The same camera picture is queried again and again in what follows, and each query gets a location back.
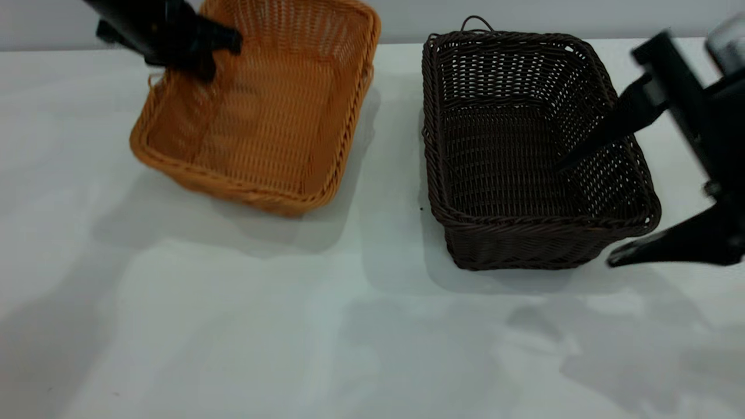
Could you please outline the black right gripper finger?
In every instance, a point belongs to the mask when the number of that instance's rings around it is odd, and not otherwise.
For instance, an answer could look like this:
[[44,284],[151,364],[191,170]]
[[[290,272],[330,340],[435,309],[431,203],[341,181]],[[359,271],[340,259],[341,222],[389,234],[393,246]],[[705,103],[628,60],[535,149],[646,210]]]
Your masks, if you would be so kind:
[[691,262],[716,266],[743,260],[743,207],[718,202],[688,220],[612,250],[611,268],[657,263]]
[[641,75],[623,90],[612,111],[588,137],[554,165],[554,170],[562,172],[574,168],[597,151],[649,127],[668,108],[667,95],[659,82],[651,74]]

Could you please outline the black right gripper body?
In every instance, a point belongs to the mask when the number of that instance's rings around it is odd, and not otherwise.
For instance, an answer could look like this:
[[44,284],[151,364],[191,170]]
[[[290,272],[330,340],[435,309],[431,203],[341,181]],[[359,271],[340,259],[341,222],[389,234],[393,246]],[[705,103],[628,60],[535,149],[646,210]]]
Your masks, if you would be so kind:
[[721,193],[743,194],[743,69],[704,87],[667,31],[632,56],[659,85],[710,181]]

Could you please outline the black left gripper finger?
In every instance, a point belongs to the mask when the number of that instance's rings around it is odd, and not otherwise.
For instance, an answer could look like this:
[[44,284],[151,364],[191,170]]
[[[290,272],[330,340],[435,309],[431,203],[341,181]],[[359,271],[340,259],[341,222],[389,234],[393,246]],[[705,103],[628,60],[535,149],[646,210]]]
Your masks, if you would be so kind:
[[217,71],[212,55],[183,56],[176,61],[175,68],[188,72],[205,83],[213,82]]
[[231,55],[240,55],[242,45],[242,33],[234,27],[222,26],[218,22],[198,23],[198,51],[226,50]]

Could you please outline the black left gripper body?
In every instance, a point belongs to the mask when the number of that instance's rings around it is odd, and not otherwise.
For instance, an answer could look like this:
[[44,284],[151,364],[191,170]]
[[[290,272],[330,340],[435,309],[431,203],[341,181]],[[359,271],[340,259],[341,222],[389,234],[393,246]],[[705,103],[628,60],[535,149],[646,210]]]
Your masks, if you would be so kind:
[[86,1],[99,17],[96,37],[167,66],[198,55],[197,12],[186,1]]

